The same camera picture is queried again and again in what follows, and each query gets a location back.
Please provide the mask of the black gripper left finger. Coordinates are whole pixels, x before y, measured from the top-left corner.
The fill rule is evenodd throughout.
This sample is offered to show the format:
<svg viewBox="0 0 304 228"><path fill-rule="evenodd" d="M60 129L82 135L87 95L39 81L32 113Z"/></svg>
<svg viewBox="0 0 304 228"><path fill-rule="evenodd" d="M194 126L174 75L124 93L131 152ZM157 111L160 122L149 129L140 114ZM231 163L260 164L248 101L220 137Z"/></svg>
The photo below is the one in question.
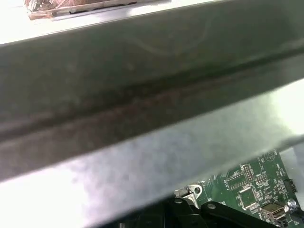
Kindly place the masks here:
<svg viewBox="0 0 304 228"><path fill-rule="evenodd" d="M186 199L168 198L118 221L120 228L192 228L198 209Z"/></svg>

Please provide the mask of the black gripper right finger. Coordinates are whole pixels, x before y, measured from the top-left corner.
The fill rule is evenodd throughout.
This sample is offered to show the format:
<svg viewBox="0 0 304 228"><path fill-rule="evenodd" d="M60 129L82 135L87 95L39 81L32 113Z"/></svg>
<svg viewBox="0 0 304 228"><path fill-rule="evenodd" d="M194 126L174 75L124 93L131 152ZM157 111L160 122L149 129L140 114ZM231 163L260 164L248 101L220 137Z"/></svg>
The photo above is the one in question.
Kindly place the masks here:
<svg viewBox="0 0 304 228"><path fill-rule="evenodd" d="M208 228L272 228L273 225L217 202L207 202L200 214Z"/></svg>

